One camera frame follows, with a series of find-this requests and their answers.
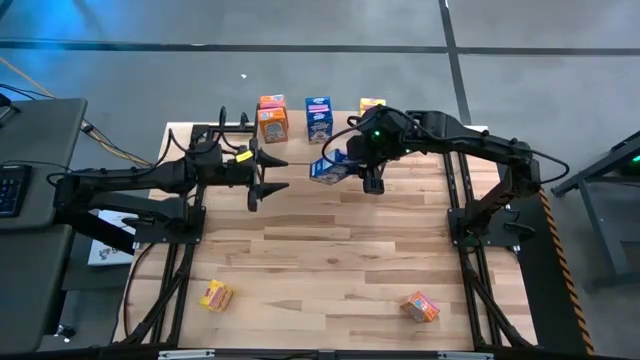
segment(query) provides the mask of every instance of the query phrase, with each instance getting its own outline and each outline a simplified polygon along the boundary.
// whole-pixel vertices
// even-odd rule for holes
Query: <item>gray floor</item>
[[[448,6],[458,46],[640,46],[635,0],[449,0]],[[437,0],[22,0],[0,23],[0,37],[445,45]],[[449,60],[442,54],[0,50],[0,56],[57,96],[87,98],[87,118],[147,159],[157,156],[166,122],[207,121],[221,105],[237,115],[269,93],[285,93],[294,109],[302,108],[304,97],[329,95],[339,110],[357,109],[360,97],[381,97],[403,109],[459,115]],[[638,130],[639,57],[469,55],[460,63],[474,124],[526,140],[569,162],[573,172]],[[0,75],[3,82],[30,86],[4,67]],[[128,166],[82,137],[72,165],[98,164]],[[550,176],[560,169],[544,163],[542,171]],[[552,206],[576,282],[604,275],[578,194],[553,198]],[[640,357],[634,316],[640,315],[640,287],[579,291],[596,351]],[[66,319],[92,330],[71,344],[47,341],[44,347],[106,343],[119,297],[117,289],[74,295]],[[100,314],[83,311],[96,302],[104,306]]]

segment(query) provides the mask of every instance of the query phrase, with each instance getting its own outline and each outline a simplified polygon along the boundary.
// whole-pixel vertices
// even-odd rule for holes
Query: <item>desk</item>
[[[86,100],[17,101],[22,109],[0,129],[0,163],[6,160],[48,161],[69,166]],[[33,165],[21,214],[0,220],[0,353],[35,351],[42,335],[55,330],[62,310],[64,266],[73,232],[53,220],[55,190],[46,183],[60,169]]]
[[[335,112],[335,126],[344,128],[351,114]],[[268,181],[287,181],[288,189],[267,198],[256,213],[246,210],[244,188],[207,189],[205,234],[191,269],[180,347],[471,349],[459,258],[448,236],[442,156],[413,154],[390,163],[382,196],[362,193],[356,178],[322,185],[308,179],[308,164],[320,156],[321,145],[308,144],[303,112],[290,111],[289,118],[289,141],[263,145],[290,162],[267,172]],[[187,144],[192,125],[167,128]],[[336,146],[344,148],[346,139]],[[168,158],[180,156],[172,148]],[[498,181],[494,163],[469,158],[469,167],[478,197]],[[156,246],[138,269],[128,304],[131,327],[156,299],[166,252],[167,246]],[[489,248],[487,261],[496,301],[535,343],[515,256]],[[198,304],[211,279],[236,291],[223,313]],[[440,307],[435,322],[414,323],[400,310],[397,301],[416,290]],[[479,311],[485,314],[484,306]],[[486,315],[481,322],[488,339]],[[114,340],[122,338],[120,321]]]

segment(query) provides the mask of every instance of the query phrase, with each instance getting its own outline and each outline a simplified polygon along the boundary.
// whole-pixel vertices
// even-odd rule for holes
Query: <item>cereal box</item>
[[[211,280],[204,296],[200,299],[200,305],[205,308],[220,312],[223,311],[233,296],[233,290],[220,281]]]
[[[336,162],[341,163],[347,160],[347,154],[335,149],[327,154],[327,157]],[[346,178],[348,168],[345,165],[334,165],[324,158],[311,163],[309,169],[309,179],[326,185],[333,185]]]
[[[440,309],[438,309],[420,291],[416,291],[400,305],[416,322],[432,322]]]
[[[285,108],[258,110],[258,124],[267,144],[288,140],[287,111]]]
[[[364,112],[369,108],[372,108],[376,105],[387,105],[387,101],[385,99],[360,99],[360,116],[362,116],[362,114],[364,114]]]
[[[284,95],[264,95],[260,96],[260,109],[286,108],[287,101]]]
[[[333,132],[331,99],[328,96],[315,97],[307,98],[305,102],[309,143],[324,143]]]

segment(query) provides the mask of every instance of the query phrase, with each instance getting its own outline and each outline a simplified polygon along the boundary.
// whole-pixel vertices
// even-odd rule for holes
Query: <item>wooden tabletop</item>
[[[352,114],[335,112],[334,132],[345,128]],[[412,154],[390,163],[386,193],[368,195],[357,178],[334,186],[310,181],[308,164],[320,157],[321,145],[308,144],[304,112],[289,111],[289,123],[287,143],[263,144],[269,154],[290,162],[267,171],[268,181],[289,182],[288,189],[265,199],[256,213],[246,209],[246,188],[206,191],[205,234],[191,269],[180,347],[472,349],[460,262],[447,229],[442,155]],[[169,123],[167,129],[186,145],[192,125]],[[336,146],[344,149],[347,138]],[[230,139],[246,143],[247,137]],[[181,156],[172,147],[168,160]],[[475,196],[481,197],[499,180],[496,165],[468,161]],[[166,196],[151,192],[154,199]],[[464,204],[464,195],[459,197]],[[157,298],[167,248],[150,251],[131,283],[130,328]],[[516,257],[488,248],[487,262],[496,301],[536,343]],[[212,279],[235,291],[222,313],[199,305]],[[416,290],[440,308],[434,322],[415,323],[400,309],[399,300]],[[484,306],[477,302],[488,341]],[[173,301],[165,336],[172,313]],[[122,338],[120,321],[114,340]]]

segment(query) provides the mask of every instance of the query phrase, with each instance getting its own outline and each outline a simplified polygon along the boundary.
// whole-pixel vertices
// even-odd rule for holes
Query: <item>orange cereal box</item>
[[[264,95],[260,96],[259,102],[260,109],[274,109],[274,108],[286,108],[287,100],[284,95]]]
[[[260,109],[257,113],[258,124],[267,144],[284,142],[287,135],[287,111],[285,108]]]
[[[420,291],[411,294],[400,307],[417,322],[432,322],[440,312]]]

